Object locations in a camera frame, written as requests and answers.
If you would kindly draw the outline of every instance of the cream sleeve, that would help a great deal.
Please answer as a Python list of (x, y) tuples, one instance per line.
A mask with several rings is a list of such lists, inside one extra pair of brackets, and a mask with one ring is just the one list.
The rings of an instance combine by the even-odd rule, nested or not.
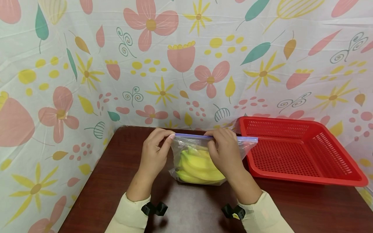
[(242, 224), (247, 233), (294, 233), (267, 192), (255, 204), (238, 205), (246, 212)]
[(142, 212), (141, 208), (148, 202), (150, 202), (150, 197), (143, 201), (132, 202), (124, 193), (105, 233), (143, 233), (148, 216)]

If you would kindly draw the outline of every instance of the ziploc bag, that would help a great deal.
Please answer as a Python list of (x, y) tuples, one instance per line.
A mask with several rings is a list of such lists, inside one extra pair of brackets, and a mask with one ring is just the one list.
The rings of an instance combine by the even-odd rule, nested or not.
[[(213, 164), (207, 143), (212, 136), (176, 133), (171, 143), (174, 168), (169, 172), (183, 183), (221, 185), (224, 175)], [(258, 143), (258, 138), (237, 137), (241, 159)]]

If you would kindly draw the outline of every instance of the wooden table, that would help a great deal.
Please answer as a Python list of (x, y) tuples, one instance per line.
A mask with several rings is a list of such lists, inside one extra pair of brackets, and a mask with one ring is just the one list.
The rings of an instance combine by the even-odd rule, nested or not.
[[(142, 142), (152, 130), (121, 127), (116, 131), (59, 233), (105, 231), (138, 169)], [(220, 210), (227, 203), (236, 206), (235, 195), (227, 182), (222, 186), (181, 184), (168, 173), (172, 167), (170, 150), (167, 164), (151, 192), (154, 204), (163, 201), (169, 208), (164, 217), (150, 217), (145, 232), (245, 232), (239, 220), (226, 219)], [(295, 233), (373, 232), (373, 212), (354, 187), (260, 178), (256, 182), (271, 195)]]

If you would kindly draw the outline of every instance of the floral backdrop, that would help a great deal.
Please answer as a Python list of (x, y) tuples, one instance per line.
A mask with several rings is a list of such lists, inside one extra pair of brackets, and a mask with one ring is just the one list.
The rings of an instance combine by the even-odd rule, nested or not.
[[(121, 125), (315, 120), (373, 180), (370, 0), (0, 0), (0, 228), (57, 232)], [(370, 183), (359, 188), (372, 207)]]

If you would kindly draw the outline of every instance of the plastic basket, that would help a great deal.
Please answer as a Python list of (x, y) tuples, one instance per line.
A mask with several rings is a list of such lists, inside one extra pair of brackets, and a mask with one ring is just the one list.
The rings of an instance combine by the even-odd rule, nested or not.
[(253, 176), (317, 184), (366, 186), (368, 179), (318, 122), (241, 117), (242, 136), (258, 137), (247, 154)]

